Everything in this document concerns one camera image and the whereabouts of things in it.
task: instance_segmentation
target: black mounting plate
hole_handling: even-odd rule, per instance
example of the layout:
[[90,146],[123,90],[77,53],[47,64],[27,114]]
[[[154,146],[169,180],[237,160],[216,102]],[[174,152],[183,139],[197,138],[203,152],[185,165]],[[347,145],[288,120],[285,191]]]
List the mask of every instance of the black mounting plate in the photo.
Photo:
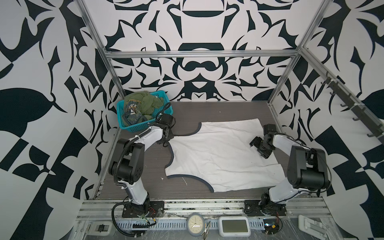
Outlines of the black mounting plate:
[[[164,211],[164,202],[163,201],[150,201],[149,202],[149,207],[152,207],[155,211],[156,214],[158,211],[163,212]],[[153,211],[149,211],[149,216],[152,217]],[[131,217],[136,217],[137,213],[135,209],[133,208],[132,204],[127,203],[124,205],[124,209],[122,211],[122,218],[131,218]]]
[[[260,200],[245,200],[244,201],[244,213],[248,215],[248,217],[254,217],[254,216],[265,216],[261,212],[261,207],[259,206]],[[268,214],[272,213],[276,215],[276,213],[279,214],[279,216],[285,216],[286,209],[284,204],[275,204],[273,202],[270,202],[266,206],[262,208],[263,212]]]

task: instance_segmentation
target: vent grille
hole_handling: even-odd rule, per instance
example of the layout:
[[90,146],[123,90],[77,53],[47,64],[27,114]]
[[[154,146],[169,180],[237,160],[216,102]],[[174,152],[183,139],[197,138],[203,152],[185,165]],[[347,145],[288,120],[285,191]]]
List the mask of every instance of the vent grille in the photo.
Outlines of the vent grille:
[[[206,219],[211,221],[211,229],[218,229],[218,219]],[[264,221],[262,219],[248,219],[251,230],[264,230]],[[148,228],[133,228],[133,224],[147,225],[144,220],[119,220],[117,225],[122,230],[148,230]],[[187,229],[186,219],[166,220],[159,219],[157,224],[150,227],[152,230],[185,230]]]

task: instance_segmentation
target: navy trim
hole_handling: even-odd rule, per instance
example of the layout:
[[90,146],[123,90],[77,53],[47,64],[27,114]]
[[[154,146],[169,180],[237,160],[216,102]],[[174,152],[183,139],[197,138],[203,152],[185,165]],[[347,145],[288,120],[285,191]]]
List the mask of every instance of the navy trim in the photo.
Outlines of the navy trim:
[[201,179],[199,177],[196,177],[196,176],[193,176],[193,175],[187,175],[187,174],[174,174],[174,175],[167,176],[167,178],[174,178],[174,177],[189,177],[189,178],[193,178],[193,179],[199,180],[200,182],[202,182],[205,185],[207,185],[207,187],[209,188],[209,190],[211,192],[215,192],[214,188],[207,181],[205,181],[205,180],[203,180],[203,179]]
[[181,134],[181,135],[176,135],[176,134],[173,134],[175,137],[184,137],[184,136],[190,136],[190,135],[193,135],[193,134],[195,134],[195,133],[197,133],[197,132],[199,132],[200,131],[200,128],[201,128],[201,122],[199,122],[199,126],[197,127],[197,129],[194,131],[194,132],[192,132],[192,133],[187,133],[187,134]]
[[172,150],[172,147],[170,146],[170,144],[168,143],[168,148],[169,148],[169,152],[170,152],[170,161],[169,163],[165,166],[165,168],[169,167],[172,163],[173,163],[173,158],[174,158],[174,154],[173,154],[173,150]]
[[[201,122],[199,122],[199,126],[197,127],[197,129],[192,132],[192,133],[188,133],[188,134],[183,134],[183,135],[174,135],[174,136],[190,136],[190,135],[193,135],[197,132],[199,132],[201,129]],[[173,154],[173,150],[172,150],[172,147],[171,145],[169,144],[168,145],[168,148],[169,148],[169,152],[170,152],[170,161],[169,163],[165,166],[165,168],[169,167],[172,163],[173,163],[173,159],[175,157],[175,155]],[[189,177],[189,178],[193,178],[193,179],[196,179],[202,183],[204,183],[211,192],[214,192],[214,188],[205,180],[199,178],[199,177],[196,177],[196,176],[193,176],[193,175],[187,175],[187,174],[174,174],[174,175],[169,175],[167,176],[167,178],[174,178],[174,177]]]

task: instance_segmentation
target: clock face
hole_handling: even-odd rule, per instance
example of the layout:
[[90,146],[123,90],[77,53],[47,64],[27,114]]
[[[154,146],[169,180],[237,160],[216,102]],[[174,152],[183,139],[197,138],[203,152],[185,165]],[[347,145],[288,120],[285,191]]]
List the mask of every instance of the clock face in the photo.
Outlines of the clock face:
[[187,224],[189,231],[193,234],[202,233],[205,228],[205,221],[200,215],[192,215]]

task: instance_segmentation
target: analog clock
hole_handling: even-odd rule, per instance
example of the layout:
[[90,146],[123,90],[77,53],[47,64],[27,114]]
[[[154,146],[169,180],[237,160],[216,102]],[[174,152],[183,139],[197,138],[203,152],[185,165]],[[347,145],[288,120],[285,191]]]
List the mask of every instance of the analog clock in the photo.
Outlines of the analog clock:
[[203,216],[200,214],[191,214],[187,219],[187,229],[192,236],[201,236],[205,229],[205,219]]

